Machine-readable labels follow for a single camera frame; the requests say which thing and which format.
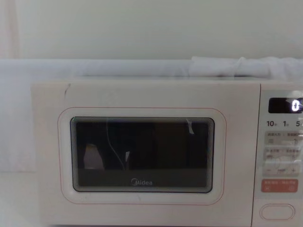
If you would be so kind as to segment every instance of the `dark glass window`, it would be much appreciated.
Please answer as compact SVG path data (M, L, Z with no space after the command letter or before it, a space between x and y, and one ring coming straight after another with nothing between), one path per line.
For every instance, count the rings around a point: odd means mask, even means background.
M211 118L74 117L79 192L199 192L213 182Z

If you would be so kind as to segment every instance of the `fabric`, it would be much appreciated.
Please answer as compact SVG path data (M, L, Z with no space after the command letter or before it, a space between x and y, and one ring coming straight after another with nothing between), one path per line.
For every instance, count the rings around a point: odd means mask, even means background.
M279 80L303 80L303 60L294 58L224 59L193 57L192 77L253 76Z
M19 56L15 0L0 0L0 58Z

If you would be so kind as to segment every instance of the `door release button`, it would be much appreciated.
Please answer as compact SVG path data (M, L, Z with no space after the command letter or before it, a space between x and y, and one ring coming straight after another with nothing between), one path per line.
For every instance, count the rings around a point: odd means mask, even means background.
M294 214L294 207L289 204L268 204L260 210L260 216L264 220L290 220Z

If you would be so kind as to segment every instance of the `white wall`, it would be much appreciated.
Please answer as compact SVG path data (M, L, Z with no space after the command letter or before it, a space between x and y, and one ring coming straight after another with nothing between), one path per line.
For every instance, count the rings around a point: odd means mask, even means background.
M303 0L16 0L24 58L303 58Z

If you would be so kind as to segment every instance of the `white microwave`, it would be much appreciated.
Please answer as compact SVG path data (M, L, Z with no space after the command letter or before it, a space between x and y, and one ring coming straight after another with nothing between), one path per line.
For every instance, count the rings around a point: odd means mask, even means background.
M88 79L32 100L47 224L300 225L302 84Z

